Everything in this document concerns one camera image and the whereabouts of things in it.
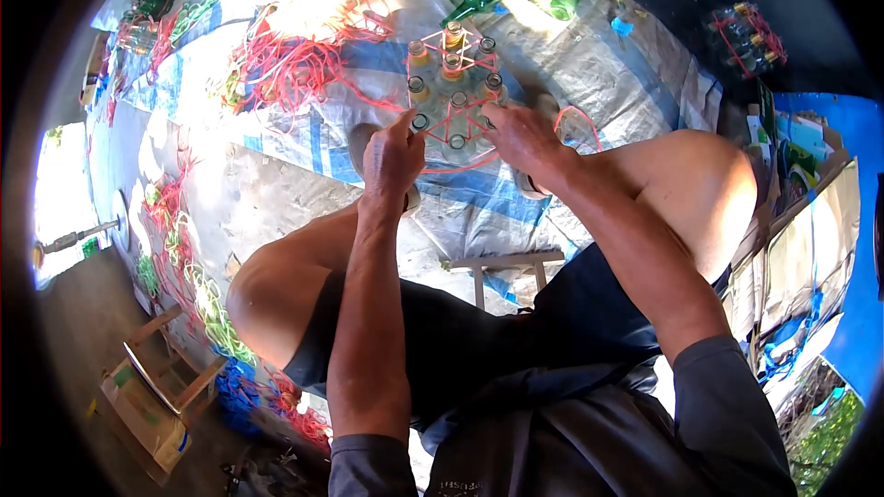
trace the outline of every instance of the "blue tarp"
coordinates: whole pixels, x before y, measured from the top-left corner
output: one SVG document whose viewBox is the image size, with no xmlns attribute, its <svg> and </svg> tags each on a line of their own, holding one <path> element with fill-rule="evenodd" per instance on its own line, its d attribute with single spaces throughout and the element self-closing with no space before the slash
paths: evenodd
<svg viewBox="0 0 884 497">
<path fill-rule="evenodd" d="M 859 166 L 860 222 L 856 263 L 844 317 L 823 357 L 865 401 L 872 398 L 884 356 L 884 306 L 878 301 L 872 231 L 878 173 L 884 171 L 884 116 L 882 105 L 867 98 L 818 92 L 775 93 L 773 103 L 782 112 L 812 110 L 828 119 L 841 133 L 844 147 Z"/>
</svg>

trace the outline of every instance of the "foot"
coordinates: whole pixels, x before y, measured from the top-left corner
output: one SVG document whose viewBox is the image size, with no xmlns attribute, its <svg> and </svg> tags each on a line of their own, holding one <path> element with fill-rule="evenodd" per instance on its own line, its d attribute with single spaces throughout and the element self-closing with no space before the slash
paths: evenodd
<svg viewBox="0 0 884 497">
<path fill-rule="evenodd" d="M 550 120 L 550 123 L 555 123 L 556 118 L 558 118 L 558 100 L 552 94 L 547 92 L 538 94 L 533 100 L 534 109 L 543 114 L 544 117 Z M 513 182 L 515 182 L 515 188 L 519 191 L 519 194 L 526 197 L 529 200 L 542 200 L 553 194 L 544 187 L 537 185 L 531 180 L 531 177 L 518 169 L 513 169 Z"/>
<path fill-rule="evenodd" d="M 353 163 L 353 171 L 359 175 L 359 178 L 365 180 L 365 171 L 362 168 L 362 157 L 365 155 L 365 149 L 369 145 L 371 136 L 380 131 L 381 127 L 374 123 L 359 123 L 352 129 L 347 137 L 347 146 L 350 149 L 350 161 Z M 405 194 L 405 203 L 402 205 L 402 216 L 411 217 L 421 208 L 421 192 L 417 187 L 411 185 L 408 193 Z"/>
</svg>

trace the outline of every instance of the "hand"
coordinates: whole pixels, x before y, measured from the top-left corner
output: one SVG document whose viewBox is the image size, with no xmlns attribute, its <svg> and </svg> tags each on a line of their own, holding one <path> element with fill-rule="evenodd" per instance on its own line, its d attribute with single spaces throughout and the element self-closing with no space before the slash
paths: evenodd
<svg viewBox="0 0 884 497">
<path fill-rule="evenodd" d="M 424 168 L 425 131 L 411 132 L 417 110 L 406 110 L 371 136 L 362 156 L 365 195 L 362 202 L 402 213 L 405 193 Z"/>
<path fill-rule="evenodd" d="M 569 150 L 547 117 L 522 106 L 486 102 L 482 114 L 494 124 L 484 133 L 502 160 L 541 184 L 558 165 L 562 150 Z"/>
</svg>

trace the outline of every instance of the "round metal disc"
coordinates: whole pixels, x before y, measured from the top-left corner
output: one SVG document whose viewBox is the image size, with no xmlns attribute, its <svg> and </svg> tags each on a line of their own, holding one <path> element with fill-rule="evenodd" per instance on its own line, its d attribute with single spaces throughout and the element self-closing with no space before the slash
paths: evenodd
<svg viewBox="0 0 884 497">
<path fill-rule="evenodd" d="M 123 191 L 116 191 L 113 195 L 113 214 L 119 220 L 114 231 L 116 245 L 125 251 L 129 250 L 129 213 L 126 207 L 126 199 L 123 197 Z"/>
</svg>

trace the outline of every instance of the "dark shorts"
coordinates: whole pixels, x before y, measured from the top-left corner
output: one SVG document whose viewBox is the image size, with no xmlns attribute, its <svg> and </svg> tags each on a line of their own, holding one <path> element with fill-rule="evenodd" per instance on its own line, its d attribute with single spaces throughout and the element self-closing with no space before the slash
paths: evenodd
<svg viewBox="0 0 884 497">
<path fill-rule="evenodd" d="M 324 397 L 343 290 L 344 273 L 330 274 L 284 369 L 299 387 Z M 660 353 L 651 324 L 594 243 L 536 295 L 531 313 L 496 317 L 409 281 L 401 281 L 401 294 L 412 426 L 419 432 L 490 381 L 520 370 L 647 365 Z"/>
</svg>

